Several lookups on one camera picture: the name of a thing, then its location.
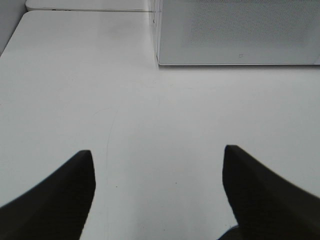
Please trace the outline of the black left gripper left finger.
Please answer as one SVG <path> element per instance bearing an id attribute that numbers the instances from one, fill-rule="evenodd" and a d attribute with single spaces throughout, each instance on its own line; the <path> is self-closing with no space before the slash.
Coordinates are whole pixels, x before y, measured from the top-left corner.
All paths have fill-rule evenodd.
<path id="1" fill-rule="evenodd" d="M 0 208 L 2 240 L 78 240 L 96 190 L 92 153 L 80 150 Z"/>

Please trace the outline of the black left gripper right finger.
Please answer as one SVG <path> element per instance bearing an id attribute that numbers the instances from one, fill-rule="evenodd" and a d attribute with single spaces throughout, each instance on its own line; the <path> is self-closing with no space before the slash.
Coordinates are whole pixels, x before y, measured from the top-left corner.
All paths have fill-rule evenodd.
<path id="1" fill-rule="evenodd" d="M 318 240 L 320 199 L 237 145 L 224 149 L 222 184 L 237 225 L 222 240 Z"/>

